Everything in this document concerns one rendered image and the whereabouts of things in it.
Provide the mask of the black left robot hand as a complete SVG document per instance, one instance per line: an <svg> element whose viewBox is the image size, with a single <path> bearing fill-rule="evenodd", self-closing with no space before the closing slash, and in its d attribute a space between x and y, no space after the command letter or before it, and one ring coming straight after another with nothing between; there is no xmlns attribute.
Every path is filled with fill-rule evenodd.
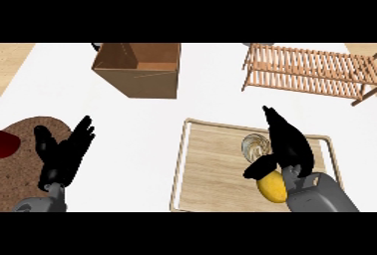
<svg viewBox="0 0 377 255"><path fill-rule="evenodd" d="M43 161L39 188L59 183L67 187L74 180L85 154L89 150L95 134L92 119L85 116L67 139L57 142L45 126L34 127L36 151Z"/></svg>

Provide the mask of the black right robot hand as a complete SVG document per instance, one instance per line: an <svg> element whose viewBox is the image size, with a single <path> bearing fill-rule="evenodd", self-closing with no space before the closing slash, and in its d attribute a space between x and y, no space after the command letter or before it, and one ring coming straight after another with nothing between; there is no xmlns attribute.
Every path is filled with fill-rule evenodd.
<svg viewBox="0 0 377 255"><path fill-rule="evenodd" d="M314 153L300 130L289 123L274 108L262 107L269 125L272 154L264 155L246 169L243 176L264 179L278 167L300 166L298 177L306 177L314 169Z"/></svg>

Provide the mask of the pale wooden tray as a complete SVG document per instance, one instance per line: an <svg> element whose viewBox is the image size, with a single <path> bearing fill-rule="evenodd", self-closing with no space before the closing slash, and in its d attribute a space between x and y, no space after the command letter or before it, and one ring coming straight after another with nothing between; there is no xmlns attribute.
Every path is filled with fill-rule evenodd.
<svg viewBox="0 0 377 255"><path fill-rule="evenodd" d="M243 173L250 166L241 142L250 134L269 138L266 129L185 120L170 210L173 212L289 212L269 202L256 181Z"/></svg>

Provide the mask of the wooden slatted tiered shelf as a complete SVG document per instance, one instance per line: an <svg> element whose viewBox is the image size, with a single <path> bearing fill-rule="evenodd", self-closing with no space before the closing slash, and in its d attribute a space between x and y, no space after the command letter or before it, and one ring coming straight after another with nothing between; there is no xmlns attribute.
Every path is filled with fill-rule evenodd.
<svg viewBox="0 0 377 255"><path fill-rule="evenodd" d="M373 57L252 43L243 68L249 86L352 99L357 106L377 95Z"/></svg>

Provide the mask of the brown round placemat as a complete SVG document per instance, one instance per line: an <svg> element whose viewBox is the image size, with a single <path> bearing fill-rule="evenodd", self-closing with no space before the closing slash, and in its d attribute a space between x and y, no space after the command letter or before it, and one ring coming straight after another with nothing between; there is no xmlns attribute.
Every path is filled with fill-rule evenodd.
<svg viewBox="0 0 377 255"><path fill-rule="evenodd" d="M67 124L52 117L24 119L5 128L21 138L21 145L17 152L0 159L0 212L11 211L25 198L48 196L37 186L43 161L36 152L36 126L49 129L57 142L71 135Z"/></svg>

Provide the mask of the dark red plate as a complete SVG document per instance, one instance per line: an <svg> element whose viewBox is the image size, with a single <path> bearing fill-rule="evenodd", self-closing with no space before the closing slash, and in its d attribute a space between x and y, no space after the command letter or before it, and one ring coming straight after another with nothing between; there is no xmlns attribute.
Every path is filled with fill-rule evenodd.
<svg viewBox="0 0 377 255"><path fill-rule="evenodd" d="M0 130L0 158L5 158L15 153L20 145L20 137L15 134Z"/></svg>

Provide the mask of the yellow lemon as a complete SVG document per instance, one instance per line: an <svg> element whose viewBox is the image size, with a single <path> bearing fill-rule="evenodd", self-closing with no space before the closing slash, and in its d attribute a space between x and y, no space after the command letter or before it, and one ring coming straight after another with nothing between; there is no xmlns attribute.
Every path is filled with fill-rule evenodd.
<svg viewBox="0 0 377 255"><path fill-rule="evenodd" d="M256 182L258 189L268 201L284 203L287 199L286 184L281 173L275 170Z"/></svg>

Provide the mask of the brown cardboard box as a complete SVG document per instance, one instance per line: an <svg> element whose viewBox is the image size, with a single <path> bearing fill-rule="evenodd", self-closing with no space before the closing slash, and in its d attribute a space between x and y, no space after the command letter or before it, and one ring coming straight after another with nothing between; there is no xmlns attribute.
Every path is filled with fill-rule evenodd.
<svg viewBox="0 0 377 255"><path fill-rule="evenodd" d="M104 43L92 70L135 99L175 99L181 43Z"/></svg>

